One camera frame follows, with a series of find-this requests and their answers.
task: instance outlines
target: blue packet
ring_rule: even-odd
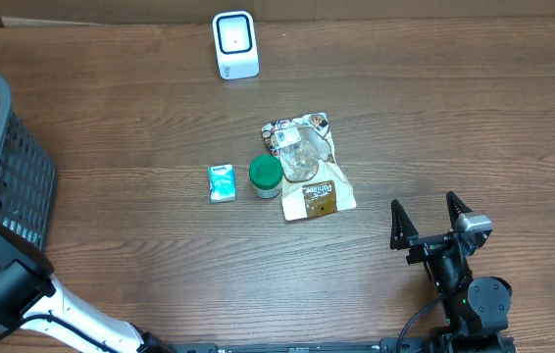
[[[236,199],[236,184],[232,165],[209,167],[208,181],[210,182],[210,202],[219,203]]]

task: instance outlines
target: wire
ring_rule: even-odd
[[[459,291],[459,289],[461,288],[461,283],[463,282],[463,278],[465,277],[465,256],[463,255],[463,248],[461,247],[461,242],[459,240],[459,237],[460,236],[455,237],[454,240],[455,240],[456,246],[458,247],[458,255],[459,255],[460,264],[461,264],[461,273],[459,274],[458,279],[456,281],[456,284],[454,285],[454,289],[447,292],[446,294],[440,294],[438,297],[436,297],[436,299],[434,299],[434,301],[432,301],[426,307],[424,307],[422,310],[417,312],[417,314],[415,314],[411,318],[411,320],[409,320],[408,323],[406,323],[406,325],[404,326],[402,331],[399,333],[399,336],[397,336],[397,343],[395,345],[395,353],[401,353],[402,340],[404,339],[404,335],[406,335],[406,332],[408,332],[409,328],[411,327],[411,325],[413,324],[413,322],[416,319],[418,319],[421,315],[427,313],[428,311],[432,310],[432,308],[434,308],[441,301],[447,300],[450,297],[452,297],[453,295],[455,295]]]
[[[110,353],[118,353],[116,350],[106,346],[103,343],[97,342],[96,340],[90,338],[89,336],[87,336],[85,333],[81,332],[79,329],[77,329],[76,327],[74,327],[73,325],[54,317],[53,315],[50,314],[37,314],[37,315],[31,315],[30,317],[27,317],[26,319],[22,319],[19,321],[19,324],[17,327],[15,328],[10,328],[4,332],[0,333],[0,340],[2,340],[3,338],[9,336],[10,334],[14,333],[14,331],[16,331],[17,329],[19,329],[22,325],[34,321],[34,320],[46,320],[48,322],[53,322],[55,324],[58,324],[59,326],[71,331],[72,333],[76,334],[77,336],[79,336],[81,339],[85,340],[86,342],[92,344],[93,346],[99,348],[101,351],[103,352],[110,352]]]

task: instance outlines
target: white rectangular object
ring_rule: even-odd
[[[260,72],[254,21],[249,13],[220,13],[212,20],[212,30],[223,79],[248,78]]]

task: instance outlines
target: robotic arm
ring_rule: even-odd
[[[473,212],[452,192],[447,194],[447,205],[452,228],[419,238],[400,203],[391,203],[391,249],[408,249],[409,264],[423,263],[438,293],[398,338],[321,345],[167,345],[70,293],[53,275],[53,266],[42,252],[0,225],[0,325],[7,328],[0,340],[24,328],[51,335],[85,353],[513,353],[513,339],[500,335],[508,326],[511,286],[498,277],[474,279],[466,261],[488,240],[491,220]],[[433,328],[427,338],[404,339],[411,323],[439,302],[448,326]]]

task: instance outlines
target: brown label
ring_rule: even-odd
[[[334,181],[323,181],[301,187],[306,205],[306,217],[319,217],[337,212]]]

